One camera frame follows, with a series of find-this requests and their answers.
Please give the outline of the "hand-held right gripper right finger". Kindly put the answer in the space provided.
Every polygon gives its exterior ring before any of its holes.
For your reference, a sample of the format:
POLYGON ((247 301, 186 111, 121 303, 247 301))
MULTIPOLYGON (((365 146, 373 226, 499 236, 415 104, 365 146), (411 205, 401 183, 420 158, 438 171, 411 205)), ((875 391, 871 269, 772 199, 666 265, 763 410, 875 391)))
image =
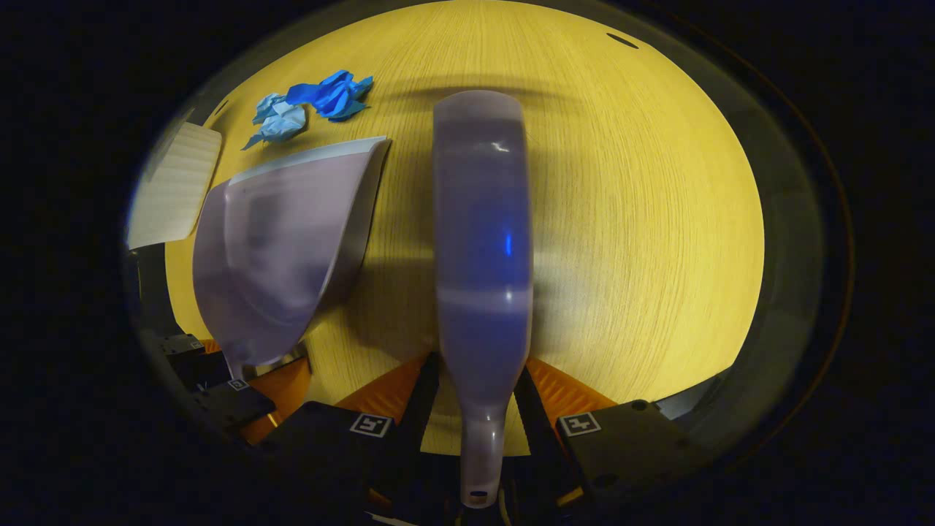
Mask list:
POLYGON ((514 390, 529 457, 514 489, 546 512, 611 512, 688 479, 710 459, 657 403, 616 404, 539 359, 514 390))

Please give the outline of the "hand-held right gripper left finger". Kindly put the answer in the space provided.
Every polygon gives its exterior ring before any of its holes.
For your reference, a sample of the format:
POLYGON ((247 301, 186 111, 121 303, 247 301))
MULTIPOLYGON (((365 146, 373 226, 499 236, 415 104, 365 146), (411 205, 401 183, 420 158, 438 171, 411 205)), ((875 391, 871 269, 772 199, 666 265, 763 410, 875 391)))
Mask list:
POLYGON ((313 512, 444 512, 446 462, 421 451, 440 387, 440 357, 398 367, 370 406, 307 402, 261 440, 255 457, 313 512))

